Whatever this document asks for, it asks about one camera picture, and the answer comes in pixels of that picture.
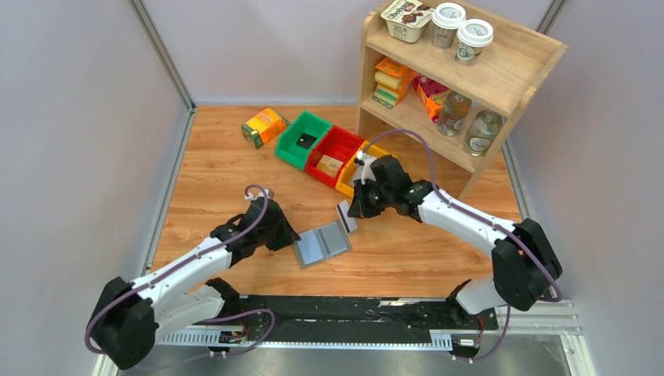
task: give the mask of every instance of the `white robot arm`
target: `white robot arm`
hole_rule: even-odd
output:
[[[252,256],[257,247],[277,251],[300,240],[270,193],[245,197],[251,200],[247,213],[218,226],[187,254],[129,282],[120,277],[108,282],[88,322],[88,348],[107,354],[121,370],[133,367],[165,336],[219,315],[225,294],[235,293],[220,279],[187,291]]]
[[[356,162],[359,168],[367,168]],[[448,297],[457,307],[451,315],[456,315],[460,324],[464,318],[506,304],[526,311],[562,274],[537,222],[499,219],[456,200],[426,180],[414,183],[392,155],[371,161],[368,167],[373,179],[354,182],[348,216],[370,218],[394,208],[400,215],[457,235],[492,259],[492,276],[467,280]]]

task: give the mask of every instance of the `plastic tub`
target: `plastic tub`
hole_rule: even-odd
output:
[[[433,12],[432,7],[417,0],[396,0],[381,17],[388,23],[392,37],[414,43],[424,34]]]
[[[333,125],[332,128],[330,128],[330,131],[320,140],[318,145],[316,145],[309,154],[305,166],[305,172],[323,183],[326,183],[328,186],[336,188],[343,166],[355,157],[355,153],[357,153],[357,150],[362,146],[363,142],[364,140],[358,136]],[[318,162],[320,162],[324,155],[341,162],[341,167],[337,170],[335,176],[330,176],[316,168]]]
[[[364,149],[368,144],[369,141],[363,142],[362,145],[358,148],[358,150]],[[357,164],[355,164],[355,154],[357,154],[358,150],[355,151],[353,158],[351,158],[350,161],[348,161],[346,165],[341,169],[341,174],[339,175],[339,180],[337,181],[337,186],[335,187],[336,190],[338,190],[339,192],[345,194],[350,198],[352,198],[353,196],[352,177],[355,174],[355,171],[357,171]],[[392,154],[381,149],[376,145],[372,145],[369,148],[369,150],[366,151],[366,153],[376,158]]]
[[[283,131],[274,153],[304,171],[309,154],[331,127],[329,121],[304,111]]]

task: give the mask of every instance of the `shelf board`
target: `shelf board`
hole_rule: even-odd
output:
[[[371,97],[362,101],[360,106],[373,116],[395,128],[406,128],[422,136],[431,150],[451,160],[469,172],[475,172],[482,157],[474,157],[464,151],[464,135],[481,107],[473,107],[464,122],[463,128],[454,136],[443,136],[438,132],[417,94],[410,90],[408,94],[392,109],[381,105]]]
[[[451,48],[439,49],[431,43],[432,29],[428,27],[419,41],[406,43],[393,38],[383,22],[376,32],[367,35],[366,46],[505,117],[515,111],[545,66],[544,62],[494,41],[474,66],[465,67],[454,60],[456,39]]]

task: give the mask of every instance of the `yellow package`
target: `yellow package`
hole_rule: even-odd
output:
[[[271,108],[266,108],[242,125],[244,139],[253,143],[256,149],[277,137],[291,122],[281,117]]]

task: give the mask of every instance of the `coffee cup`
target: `coffee cup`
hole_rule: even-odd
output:
[[[456,31],[459,45],[455,60],[461,65],[475,65],[484,48],[493,40],[493,27],[483,20],[466,20]]]
[[[452,45],[457,29],[466,20],[466,9],[453,2],[443,2],[438,5],[431,17],[434,30],[431,33],[431,43],[441,49],[448,49]]]

